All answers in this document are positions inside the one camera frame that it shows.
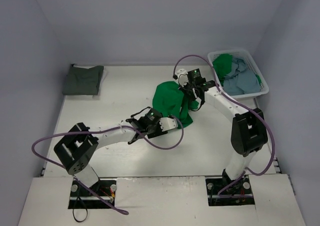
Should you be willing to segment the green t shirt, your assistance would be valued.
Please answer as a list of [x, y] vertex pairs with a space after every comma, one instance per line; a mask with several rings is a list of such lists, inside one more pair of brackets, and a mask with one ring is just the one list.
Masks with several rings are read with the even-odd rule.
[[232, 70], [232, 59], [230, 54], [221, 54], [212, 62], [221, 85], [224, 83], [225, 76]]
[[167, 81], [156, 87], [152, 107], [163, 117], [175, 116], [185, 128], [193, 123], [189, 111], [198, 109], [199, 102], [190, 101], [176, 82]]

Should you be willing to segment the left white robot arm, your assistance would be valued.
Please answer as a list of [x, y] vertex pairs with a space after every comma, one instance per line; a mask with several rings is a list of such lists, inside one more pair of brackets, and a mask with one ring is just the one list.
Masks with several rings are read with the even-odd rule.
[[163, 115], [150, 108], [140, 119], [133, 117], [122, 121], [118, 129], [101, 134], [83, 134], [89, 127], [84, 123], [73, 126], [70, 132], [79, 132], [79, 135], [66, 135], [54, 147], [54, 152], [69, 175], [82, 182], [82, 190], [90, 196], [96, 195], [100, 189], [99, 177], [89, 162], [95, 153], [102, 147], [126, 142], [129, 145], [142, 139], [163, 135], [160, 119]]

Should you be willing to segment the white laundry basket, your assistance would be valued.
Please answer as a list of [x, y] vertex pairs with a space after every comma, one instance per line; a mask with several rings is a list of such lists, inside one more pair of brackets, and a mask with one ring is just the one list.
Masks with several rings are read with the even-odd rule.
[[[221, 54], [230, 54], [230, 55], [232, 55], [232, 57], [242, 58], [245, 61], [247, 67], [256, 74], [256, 76], [258, 77], [258, 80], [260, 82], [260, 92], [251, 93], [251, 94], [243, 94], [243, 95], [235, 95], [235, 96], [232, 96], [233, 98], [238, 99], [238, 100], [244, 100], [244, 99], [248, 99], [248, 98], [255, 98], [257, 96], [264, 95], [269, 92], [269, 87], [268, 87], [264, 77], [262, 76], [262, 73], [260, 72], [258, 66], [256, 65], [253, 57], [251, 56], [251, 54], [247, 50], [229, 49], [229, 50], [210, 52], [210, 53], [208, 53], [207, 58], [211, 64], [211, 66], [213, 66], [213, 61]], [[223, 85], [221, 85], [218, 76], [217, 76], [217, 82], [219, 83], [222, 90], [224, 91]]]

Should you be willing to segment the grey t shirt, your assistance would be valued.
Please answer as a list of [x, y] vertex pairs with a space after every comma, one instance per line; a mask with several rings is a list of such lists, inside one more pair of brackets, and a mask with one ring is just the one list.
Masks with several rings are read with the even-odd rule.
[[62, 88], [62, 94], [65, 96], [98, 95], [103, 72], [103, 66], [91, 68], [70, 66]]

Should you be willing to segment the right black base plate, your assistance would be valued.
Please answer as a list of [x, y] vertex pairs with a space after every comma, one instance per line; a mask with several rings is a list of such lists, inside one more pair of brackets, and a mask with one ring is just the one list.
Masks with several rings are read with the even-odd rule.
[[248, 176], [245, 176], [237, 184], [226, 189], [221, 194], [218, 194], [218, 192], [224, 187], [222, 178], [206, 178], [205, 185], [209, 206], [255, 205], [255, 199]]

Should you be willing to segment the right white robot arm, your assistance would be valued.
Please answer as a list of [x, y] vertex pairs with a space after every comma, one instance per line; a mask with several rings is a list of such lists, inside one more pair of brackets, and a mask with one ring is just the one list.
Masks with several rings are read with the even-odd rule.
[[266, 127], [256, 117], [263, 117], [260, 109], [252, 112], [231, 101], [232, 97], [218, 90], [215, 81], [207, 81], [201, 76], [200, 70], [178, 70], [174, 79], [179, 89], [191, 101], [200, 99], [200, 105], [207, 103], [215, 107], [231, 122], [230, 143], [234, 152], [227, 167], [222, 172], [221, 185], [227, 192], [238, 188], [239, 177], [249, 166], [255, 154], [267, 144]]

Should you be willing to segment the light blue t shirt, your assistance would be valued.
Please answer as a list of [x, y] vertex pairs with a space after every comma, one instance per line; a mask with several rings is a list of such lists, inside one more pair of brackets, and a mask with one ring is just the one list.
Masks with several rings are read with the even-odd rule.
[[223, 79], [223, 90], [231, 96], [257, 93], [261, 91], [256, 74], [242, 58], [233, 57], [231, 71]]

